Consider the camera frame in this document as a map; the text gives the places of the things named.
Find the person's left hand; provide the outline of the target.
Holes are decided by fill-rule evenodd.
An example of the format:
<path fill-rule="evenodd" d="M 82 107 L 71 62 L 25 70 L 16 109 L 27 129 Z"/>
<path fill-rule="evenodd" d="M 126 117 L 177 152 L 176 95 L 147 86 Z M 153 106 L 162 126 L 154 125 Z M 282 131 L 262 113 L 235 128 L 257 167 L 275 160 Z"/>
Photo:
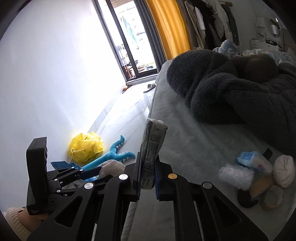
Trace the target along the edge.
<path fill-rule="evenodd" d="M 26 207 L 18 212 L 20 223 L 31 232 L 36 230 L 48 217 L 48 214 L 30 215 Z"/>

